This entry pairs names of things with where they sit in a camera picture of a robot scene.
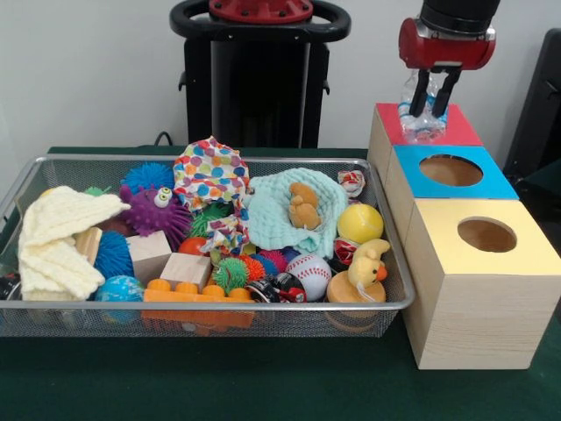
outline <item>googly eye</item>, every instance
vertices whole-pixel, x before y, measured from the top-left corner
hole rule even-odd
[[[170,199],[171,199],[171,196],[165,195],[163,193],[159,193],[154,198],[154,204],[156,206],[158,206],[159,208],[165,208],[169,204]]]

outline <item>mint green washcloth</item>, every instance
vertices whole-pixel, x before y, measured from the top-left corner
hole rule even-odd
[[[288,218],[290,184],[303,182],[317,195],[317,213],[322,223],[314,231],[294,228]],[[344,189],[327,175],[306,168],[294,168],[265,177],[254,177],[250,188],[255,190],[248,200],[249,239],[266,250],[292,246],[301,253],[319,257],[333,256],[333,240],[337,236],[337,220],[347,205]]]

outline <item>black cable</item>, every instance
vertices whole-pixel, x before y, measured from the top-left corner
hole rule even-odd
[[[169,135],[168,132],[161,132],[157,137],[156,137],[156,141],[154,142],[154,146],[159,146],[160,145],[160,141],[161,138],[166,137],[167,138],[167,143],[170,146],[174,145],[174,142],[172,141],[172,137]]]

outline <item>teddy bear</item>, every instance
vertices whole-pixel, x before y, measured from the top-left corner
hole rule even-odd
[[[317,214],[317,196],[313,189],[302,182],[290,185],[292,199],[288,206],[288,217],[296,228],[315,230],[322,219]]]

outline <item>wooden disc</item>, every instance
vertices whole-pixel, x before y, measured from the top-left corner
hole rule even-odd
[[[330,303],[370,303],[366,298],[360,295],[357,288],[349,282],[347,274],[348,272],[345,270],[331,278],[327,286],[327,299]],[[375,282],[366,288],[365,292],[377,303],[386,302],[386,291],[380,282]]]

